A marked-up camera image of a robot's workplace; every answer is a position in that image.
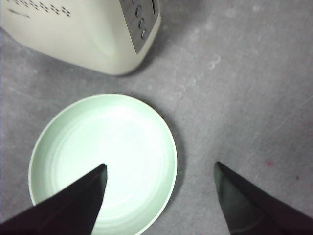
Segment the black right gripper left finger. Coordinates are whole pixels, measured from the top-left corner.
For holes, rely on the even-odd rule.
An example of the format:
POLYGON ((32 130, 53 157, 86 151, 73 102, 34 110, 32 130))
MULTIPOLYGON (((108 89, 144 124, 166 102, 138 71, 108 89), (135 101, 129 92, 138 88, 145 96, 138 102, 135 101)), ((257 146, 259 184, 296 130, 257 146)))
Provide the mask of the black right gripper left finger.
POLYGON ((90 235, 107 183, 101 164, 59 193, 1 223, 2 235, 90 235))

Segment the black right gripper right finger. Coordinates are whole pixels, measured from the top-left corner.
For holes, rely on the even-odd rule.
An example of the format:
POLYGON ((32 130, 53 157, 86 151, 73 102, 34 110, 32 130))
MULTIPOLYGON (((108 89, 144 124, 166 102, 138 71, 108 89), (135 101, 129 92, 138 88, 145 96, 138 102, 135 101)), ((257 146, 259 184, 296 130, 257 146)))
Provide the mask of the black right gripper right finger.
POLYGON ((274 198, 221 162, 214 165, 218 200, 232 235, 311 235, 313 219, 274 198))

